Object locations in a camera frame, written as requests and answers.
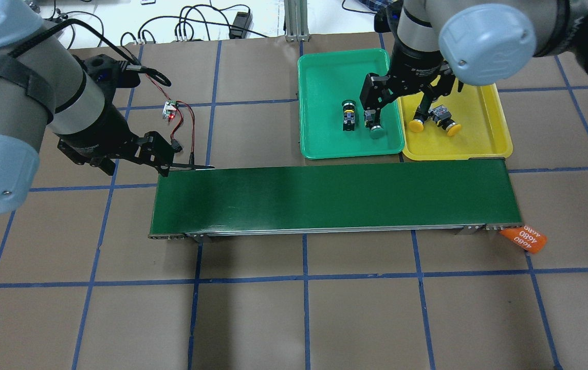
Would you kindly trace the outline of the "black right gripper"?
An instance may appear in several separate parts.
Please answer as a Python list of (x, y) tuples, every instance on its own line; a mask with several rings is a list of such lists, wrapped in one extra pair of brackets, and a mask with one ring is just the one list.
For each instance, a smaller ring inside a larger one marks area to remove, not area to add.
[(430, 117), (433, 101), (448, 96), (457, 81), (456, 75), (440, 51), (418, 51), (396, 44), (385, 75), (367, 73), (360, 92), (363, 110), (369, 110), (369, 129), (381, 127), (381, 110), (397, 98), (423, 92), (415, 120)]

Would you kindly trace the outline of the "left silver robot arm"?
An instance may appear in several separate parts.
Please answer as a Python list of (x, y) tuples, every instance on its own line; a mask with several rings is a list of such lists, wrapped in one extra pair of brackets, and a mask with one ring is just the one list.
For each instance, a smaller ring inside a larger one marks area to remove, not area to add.
[[(121, 59), (99, 54), (81, 60), (71, 54), (56, 34), (74, 24)], [(68, 159), (107, 175), (115, 173), (115, 159), (146, 164), (163, 177), (171, 168), (197, 170), (193, 161), (174, 161), (175, 140), (156, 132), (132, 133), (114, 106), (116, 90), (138, 86), (142, 73), (171, 85), (78, 19), (54, 24), (25, 2), (0, 1), (0, 214), (15, 211), (28, 197), (47, 129)]]

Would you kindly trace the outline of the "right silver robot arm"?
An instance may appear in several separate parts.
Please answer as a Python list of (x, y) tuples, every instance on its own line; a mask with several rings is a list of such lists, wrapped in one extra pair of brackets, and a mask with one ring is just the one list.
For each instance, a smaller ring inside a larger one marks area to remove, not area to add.
[(394, 36), (390, 68), (366, 75), (360, 103), (367, 128), (402, 96), (423, 94), (415, 119), (451, 84), (488, 86), (534, 57), (571, 52), (588, 75), (588, 1), (392, 1), (375, 9), (374, 28)]

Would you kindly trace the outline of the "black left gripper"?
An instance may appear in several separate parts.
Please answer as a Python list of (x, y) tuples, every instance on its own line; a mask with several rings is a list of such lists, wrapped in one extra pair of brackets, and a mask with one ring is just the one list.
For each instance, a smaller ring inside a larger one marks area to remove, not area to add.
[[(78, 64), (82, 72), (76, 72)], [(152, 131), (139, 137), (130, 131), (127, 120), (113, 104), (116, 90), (140, 84), (145, 73), (163, 86), (171, 86), (163, 73), (134, 60), (118, 61), (99, 54), (66, 63), (67, 78), (73, 88), (57, 91), (58, 148), (72, 162), (99, 167), (107, 175), (115, 173), (115, 159), (147, 164), (161, 176), (169, 171), (213, 170), (214, 166), (174, 162), (171, 144)]]

